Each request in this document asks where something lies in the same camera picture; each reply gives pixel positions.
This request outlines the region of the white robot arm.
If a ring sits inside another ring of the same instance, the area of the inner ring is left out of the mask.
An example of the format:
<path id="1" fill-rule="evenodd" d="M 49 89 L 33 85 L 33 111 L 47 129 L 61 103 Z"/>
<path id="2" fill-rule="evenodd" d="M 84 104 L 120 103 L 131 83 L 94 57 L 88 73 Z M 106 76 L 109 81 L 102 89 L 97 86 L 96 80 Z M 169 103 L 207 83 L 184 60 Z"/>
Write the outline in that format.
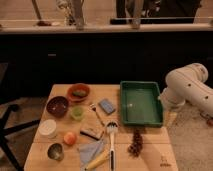
<path id="1" fill-rule="evenodd" d="M 185 101 L 213 115 L 213 88 L 205 84 L 208 70 L 200 63 L 192 63 L 170 71 L 166 88 L 158 96 L 165 110 L 181 108 Z"/>

